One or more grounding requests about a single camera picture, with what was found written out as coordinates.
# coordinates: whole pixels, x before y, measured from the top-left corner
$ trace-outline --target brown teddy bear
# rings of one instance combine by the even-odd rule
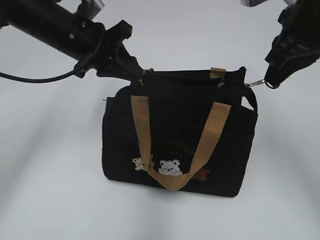
[[[211,173],[211,170],[208,168],[201,168],[193,177],[193,180],[207,181],[207,175]]]

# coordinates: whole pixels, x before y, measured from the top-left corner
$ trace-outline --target teddy bear embroidery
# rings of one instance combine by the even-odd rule
[[[141,157],[132,159],[132,162],[135,164],[134,169],[136,171],[140,171],[140,170],[147,171]]]
[[[168,176],[180,176],[183,172],[180,171],[179,165],[180,161],[176,159],[173,161],[161,160],[158,172]]]
[[[192,179],[194,180],[199,180],[199,181],[207,181],[207,175],[211,173],[210,169],[207,168],[201,168],[193,177]]]

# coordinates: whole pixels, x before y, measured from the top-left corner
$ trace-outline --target canvas bag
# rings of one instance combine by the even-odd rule
[[[234,197],[257,121],[246,69],[146,72],[107,99],[102,167],[110,180]],[[253,109],[241,105],[246,97]]]

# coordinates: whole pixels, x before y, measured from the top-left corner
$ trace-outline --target white surface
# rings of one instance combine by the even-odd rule
[[[75,10],[79,0],[64,0]],[[134,26],[125,41],[142,67],[250,69],[280,32],[286,4],[239,0],[108,0],[96,17]],[[0,71],[52,77],[75,61],[13,27],[0,31]],[[280,89],[255,88],[259,119],[240,194],[224,198],[108,181],[101,168],[105,99],[128,82],[43,84],[0,79],[0,240],[320,239],[317,63]]]

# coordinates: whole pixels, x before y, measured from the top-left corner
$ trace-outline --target tan strap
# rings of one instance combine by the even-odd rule
[[[131,97],[132,114],[139,141],[142,162],[148,174],[169,190],[179,190],[209,161],[220,139],[230,112],[230,105],[215,102],[203,128],[197,149],[194,153],[189,173],[179,176],[168,176],[157,172],[151,159],[151,131],[149,98]]]
[[[224,80],[226,76],[226,71],[227,70],[224,68],[212,67],[210,70],[210,79],[222,78]]]

